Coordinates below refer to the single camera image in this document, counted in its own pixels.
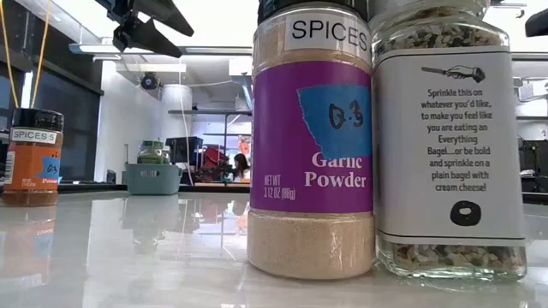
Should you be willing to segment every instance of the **teal bin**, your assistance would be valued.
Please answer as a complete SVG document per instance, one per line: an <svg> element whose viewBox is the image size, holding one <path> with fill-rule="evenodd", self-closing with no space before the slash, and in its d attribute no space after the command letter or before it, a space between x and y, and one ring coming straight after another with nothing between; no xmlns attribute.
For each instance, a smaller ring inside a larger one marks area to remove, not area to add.
<svg viewBox="0 0 548 308"><path fill-rule="evenodd" d="M179 191L182 169L175 165L128 164L128 191L133 195L171 195Z"/></svg>

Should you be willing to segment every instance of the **orange cable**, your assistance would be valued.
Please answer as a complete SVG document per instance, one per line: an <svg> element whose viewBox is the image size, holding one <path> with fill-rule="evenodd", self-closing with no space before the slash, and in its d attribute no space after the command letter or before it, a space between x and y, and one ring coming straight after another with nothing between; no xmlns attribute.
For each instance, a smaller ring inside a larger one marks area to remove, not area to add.
<svg viewBox="0 0 548 308"><path fill-rule="evenodd" d="M2 32L3 32L3 46L6 49L6 62L8 63L9 83L11 84L11 94L14 97L15 107L19 108L19 99L17 98L17 92L15 91L14 76L11 73L11 61L9 60L9 46L8 46L8 30L6 30L6 20L3 16L3 1L0 0L0 15L2 17Z"/></svg>
<svg viewBox="0 0 548 308"><path fill-rule="evenodd" d="M36 73L36 83L34 84L34 94L33 94L33 103L31 104L31 109L34 108L36 103L36 95L38 94L38 85L40 83L40 74L42 73L42 61L44 60L44 49L45 49L45 39L48 37L48 28L50 25L50 12L51 12L51 0L48 0L48 11L45 14L45 27L44 27L44 36L42 37L42 47L40 48L40 58L38 61L38 72Z"/></svg>

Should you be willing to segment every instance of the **seasoning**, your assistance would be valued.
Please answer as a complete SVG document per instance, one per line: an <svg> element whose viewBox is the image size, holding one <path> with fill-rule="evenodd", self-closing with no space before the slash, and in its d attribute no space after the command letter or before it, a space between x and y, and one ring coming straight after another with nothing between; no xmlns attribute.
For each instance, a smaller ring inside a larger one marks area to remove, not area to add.
<svg viewBox="0 0 548 308"><path fill-rule="evenodd" d="M398 275L523 277L507 34L483 0L373 3L379 258Z"/></svg>
<svg viewBox="0 0 548 308"><path fill-rule="evenodd" d="M2 201L13 206L57 203L63 145L62 114L14 110Z"/></svg>
<svg viewBox="0 0 548 308"><path fill-rule="evenodd" d="M260 2L247 251L274 275L339 279L372 267L365 19L366 2Z"/></svg>
<svg viewBox="0 0 548 308"><path fill-rule="evenodd" d="M164 142L145 140L140 144L139 156L137 156L137 163L154 163L164 164L170 163L170 160L166 160L166 156L163 153Z"/></svg>
<svg viewBox="0 0 548 308"><path fill-rule="evenodd" d="M168 146L165 146L162 149L162 164L170 164L170 162L171 162L170 148Z"/></svg>

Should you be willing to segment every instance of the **jar lid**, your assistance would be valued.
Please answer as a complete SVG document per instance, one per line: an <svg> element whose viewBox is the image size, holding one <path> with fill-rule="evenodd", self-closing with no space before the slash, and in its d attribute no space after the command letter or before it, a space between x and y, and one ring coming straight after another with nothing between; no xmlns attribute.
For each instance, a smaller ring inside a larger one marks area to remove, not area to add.
<svg viewBox="0 0 548 308"><path fill-rule="evenodd" d="M164 142L156 140L144 140L143 142L141 142L140 146L144 148L162 150L164 148Z"/></svg>
<svg viewBox="0 0 548 308"><path fill-rule="evenodd" d="M477 8L478 13L487 10L490 5L490 0L369 0L369 17L370 20L377 15L385 15L387 12L393 14L399 14L402 11L409 9L410 7L418 8L433 8L441 6L474 6Z"/></svg>
<svg viewBox="0 0 548 308"><path fill-rule="evenodd" d="M334 3L356 11L364 21L367 20L367 1L365 0L259 0L259 24L290 5L303 3Z"/></svg>
<svg viewBox="0 0 548 308"><path fill-rule="evenodd" d="M62 132L65 118L62 114L50 110L19 108L14 110L11 127L41 128Z"/></svg>

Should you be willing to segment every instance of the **black cap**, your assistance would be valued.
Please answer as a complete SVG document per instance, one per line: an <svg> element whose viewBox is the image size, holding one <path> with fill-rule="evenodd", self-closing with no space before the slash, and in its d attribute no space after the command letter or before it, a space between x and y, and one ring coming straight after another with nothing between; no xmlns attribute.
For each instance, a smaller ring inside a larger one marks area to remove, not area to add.
<svg viewBox="0 0 548 308"><path fill-rule="evenodd" d="M62 132L64 123L64 116L58 112L19 108L14 110L11 127L41 128Z"/></svg>
<svg viewBox="0 0 548 308"><path fill-rule="evenodd" d="M356 11L356 13L358 13L364 21L367 20L366 0L259 0L259 24L274 15L280 9L287 8L289 5L310 2L335 3L343 5Z"/></svg>

